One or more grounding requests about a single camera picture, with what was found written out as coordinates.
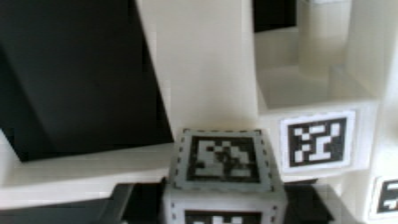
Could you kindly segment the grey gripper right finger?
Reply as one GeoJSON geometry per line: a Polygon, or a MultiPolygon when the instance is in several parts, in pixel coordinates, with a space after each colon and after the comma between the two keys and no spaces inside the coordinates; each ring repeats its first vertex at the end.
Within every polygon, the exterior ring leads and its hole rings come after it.
{"type": "Polygon", "coordinates": [[[335,221],[311,184],[286,184],[284,224],[332,224],[335,221]]]}

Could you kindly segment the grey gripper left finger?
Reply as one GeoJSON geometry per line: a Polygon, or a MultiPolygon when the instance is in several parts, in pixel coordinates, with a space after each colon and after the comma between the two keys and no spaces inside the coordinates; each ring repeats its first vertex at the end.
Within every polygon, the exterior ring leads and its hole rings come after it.
{"type": "Polygon", "coordinates": [[[99,215],[99,224],[160,224],[161,183],[119,184],[99,215]]]}

